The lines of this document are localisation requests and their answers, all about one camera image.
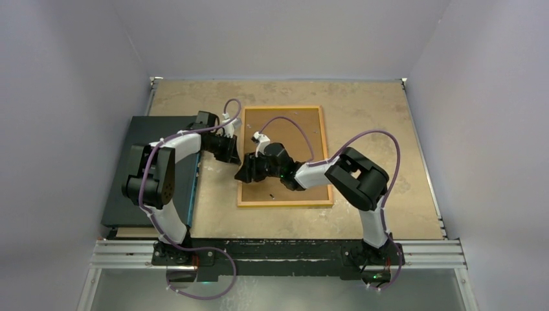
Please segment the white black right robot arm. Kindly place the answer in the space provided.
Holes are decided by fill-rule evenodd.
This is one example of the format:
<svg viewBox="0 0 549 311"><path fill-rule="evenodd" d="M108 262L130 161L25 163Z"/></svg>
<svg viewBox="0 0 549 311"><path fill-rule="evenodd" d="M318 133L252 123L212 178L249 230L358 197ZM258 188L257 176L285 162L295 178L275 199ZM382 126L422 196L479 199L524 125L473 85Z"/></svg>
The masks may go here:
<svg viewBox="0 0 549 311"><path fill-rule="evenodd" d="M245 154L234 178L258 183L277 178L291 191L332 185L359 211L363 228L361 250L356 257L378 264L391 254L391 233L383 211L392 184L385 169L352 147L333 159L318 163L295 161L281 143L270 143L261 151Z"/></svg>

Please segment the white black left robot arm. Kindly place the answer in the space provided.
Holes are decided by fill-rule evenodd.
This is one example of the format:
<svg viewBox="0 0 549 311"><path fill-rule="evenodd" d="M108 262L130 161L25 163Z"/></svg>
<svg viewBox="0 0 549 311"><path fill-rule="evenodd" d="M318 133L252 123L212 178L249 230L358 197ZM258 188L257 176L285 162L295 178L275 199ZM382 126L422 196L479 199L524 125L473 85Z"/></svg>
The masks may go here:
<svg viewBox="0 0 549 311"><path fill-rule="evenodd" d="M191 261L193 251L189 228L176 211L175 167L184 158L209 152L221 162L239 165L236 130L238 115L199 111L195 120L182 130L149 144L130 148L128 173L122 194L138 206L168 248L168 257L178 265Z"/></svg>

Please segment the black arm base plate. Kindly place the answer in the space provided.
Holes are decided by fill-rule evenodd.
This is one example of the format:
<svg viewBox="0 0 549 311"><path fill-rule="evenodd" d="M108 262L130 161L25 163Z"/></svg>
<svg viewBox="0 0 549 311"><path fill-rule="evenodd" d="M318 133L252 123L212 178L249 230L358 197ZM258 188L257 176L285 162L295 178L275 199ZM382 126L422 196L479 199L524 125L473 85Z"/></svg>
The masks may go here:
<svg viewBox="0 0 549 311"><path fill-rule="evenodd" d="M392 242L376 249L361 239L192 238L184 250L154 242L151 263L170 270L196 264L200 282L222 275L385 282L405 259Z"/></svg>

